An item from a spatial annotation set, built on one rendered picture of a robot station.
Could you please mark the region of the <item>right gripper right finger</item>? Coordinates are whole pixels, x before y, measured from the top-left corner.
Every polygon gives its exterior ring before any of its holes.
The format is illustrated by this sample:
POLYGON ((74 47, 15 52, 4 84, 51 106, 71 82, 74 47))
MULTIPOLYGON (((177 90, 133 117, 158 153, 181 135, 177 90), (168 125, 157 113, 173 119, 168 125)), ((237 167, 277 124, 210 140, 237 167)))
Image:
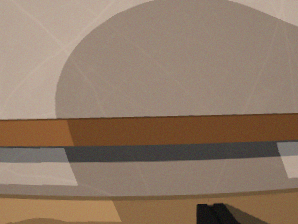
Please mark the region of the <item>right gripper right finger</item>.
POLYGON ((214 203, 211 207, 222 224, 239 224, 223 203, 214 203))

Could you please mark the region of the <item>tan wooden slat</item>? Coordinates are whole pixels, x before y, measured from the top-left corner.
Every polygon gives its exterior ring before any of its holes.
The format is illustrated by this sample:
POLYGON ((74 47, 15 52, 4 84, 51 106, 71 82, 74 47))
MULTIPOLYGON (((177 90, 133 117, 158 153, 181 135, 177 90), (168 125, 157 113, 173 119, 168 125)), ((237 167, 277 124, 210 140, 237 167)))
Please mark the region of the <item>tan wooden slat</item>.
POLYGON ((0 194, 0 224, 196 224, 223 203, 241 224, 298 224, 298 188, 166 196, 0 194))

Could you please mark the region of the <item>wooden bed frame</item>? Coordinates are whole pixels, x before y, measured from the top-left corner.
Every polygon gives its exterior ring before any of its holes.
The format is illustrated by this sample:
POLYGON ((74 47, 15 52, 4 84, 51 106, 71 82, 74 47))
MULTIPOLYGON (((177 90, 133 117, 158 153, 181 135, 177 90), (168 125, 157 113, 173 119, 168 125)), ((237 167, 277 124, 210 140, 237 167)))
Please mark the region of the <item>wooden bed frame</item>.
POLYGON ((280 140, 298 140, 298 113, 0 120, 0 146, 168 145, 280 140))

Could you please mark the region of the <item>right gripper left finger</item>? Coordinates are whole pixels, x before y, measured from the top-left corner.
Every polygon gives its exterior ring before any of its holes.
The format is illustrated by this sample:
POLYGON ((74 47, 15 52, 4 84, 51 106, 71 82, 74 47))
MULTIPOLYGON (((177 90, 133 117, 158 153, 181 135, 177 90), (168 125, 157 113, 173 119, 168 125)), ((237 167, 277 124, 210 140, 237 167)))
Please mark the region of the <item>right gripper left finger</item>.
POLYGON ((222 224, 211 206, 197 204, 196 224, 222 224))

